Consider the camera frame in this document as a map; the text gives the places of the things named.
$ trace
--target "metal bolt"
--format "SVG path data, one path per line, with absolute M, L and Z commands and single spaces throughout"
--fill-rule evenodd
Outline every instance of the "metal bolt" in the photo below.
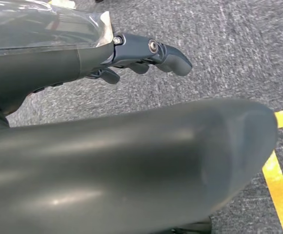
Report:
M 149 47 L 149 50 L 153 54 L 156 54 L 159 50 L 159 46 L 157 45 L 157 42 L 154 39 L 149 40 L 148 47 Z
M 114 38 L 114 44 L 114 45 L 122 44 L 122 38 L 120 38 L 120 37 L 115 37 L 115 38 Z

